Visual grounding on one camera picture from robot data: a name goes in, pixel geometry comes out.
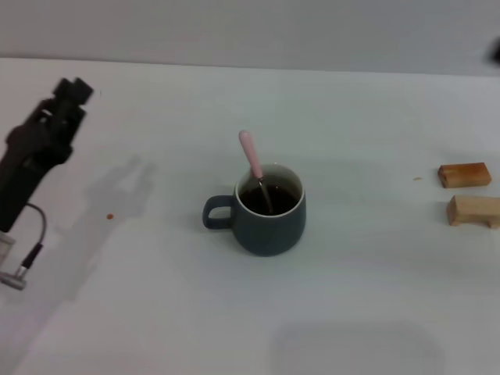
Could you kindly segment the dark grey ceramic coffee cup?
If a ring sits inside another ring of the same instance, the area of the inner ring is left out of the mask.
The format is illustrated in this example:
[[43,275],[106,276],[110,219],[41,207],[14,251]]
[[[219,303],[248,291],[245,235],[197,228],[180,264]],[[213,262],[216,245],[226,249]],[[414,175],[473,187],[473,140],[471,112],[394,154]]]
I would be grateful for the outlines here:
[[270,257],[292,249],[306,223],[305,189],[299,176],[277,163],[262,167],[273,209],[250,172],[235,185],[232,195],[209,198],[202,222],[209,230],[231,230],[237,242],[253,255]]

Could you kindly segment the plain light wooden block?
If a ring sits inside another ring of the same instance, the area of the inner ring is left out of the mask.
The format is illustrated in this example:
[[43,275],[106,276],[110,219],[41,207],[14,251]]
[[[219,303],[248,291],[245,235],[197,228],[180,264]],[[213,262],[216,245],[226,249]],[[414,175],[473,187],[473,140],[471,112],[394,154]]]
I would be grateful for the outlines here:
[[500,228],[500,198],[454,195],[446,208],[450,226],[464,223],[484,224]]

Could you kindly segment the pink handled metal spoon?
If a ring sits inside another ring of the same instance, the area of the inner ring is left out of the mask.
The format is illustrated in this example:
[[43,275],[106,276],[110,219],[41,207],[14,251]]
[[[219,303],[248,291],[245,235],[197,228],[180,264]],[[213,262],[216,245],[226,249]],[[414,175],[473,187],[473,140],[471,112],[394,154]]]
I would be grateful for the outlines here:
[[266,185],[264,184],[264,173],[259,157],[256,152],[253,138],[251,134],[246,130],[241,130],[238,134],[238,139],[240,141],[241,147],[245,154],[246,159],[250,165],[250,170],[253,177],[258,181],[261,188],[262,194],[265,198],[268,210],[270,213],[274,213],[273,205],[270,200],[269,192],[267,191]]

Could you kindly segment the stained wooden block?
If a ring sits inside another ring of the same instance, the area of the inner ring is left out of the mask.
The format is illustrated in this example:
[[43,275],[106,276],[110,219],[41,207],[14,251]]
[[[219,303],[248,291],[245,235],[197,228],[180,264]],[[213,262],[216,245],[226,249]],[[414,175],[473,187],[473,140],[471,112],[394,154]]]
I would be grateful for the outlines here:
[[441,165],[437,175],[443,188],[488,186],[491,175],[484,162]]

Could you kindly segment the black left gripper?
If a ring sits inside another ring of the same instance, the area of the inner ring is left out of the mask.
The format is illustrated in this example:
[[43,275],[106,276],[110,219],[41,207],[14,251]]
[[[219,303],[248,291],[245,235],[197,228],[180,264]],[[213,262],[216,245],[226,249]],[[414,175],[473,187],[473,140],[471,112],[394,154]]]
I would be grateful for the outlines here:
[[93,88],[80,78],[61,79],[24,123],[14,127],[0,159],[0,231],[13,227],[41,180],[73,153],[72,142]]

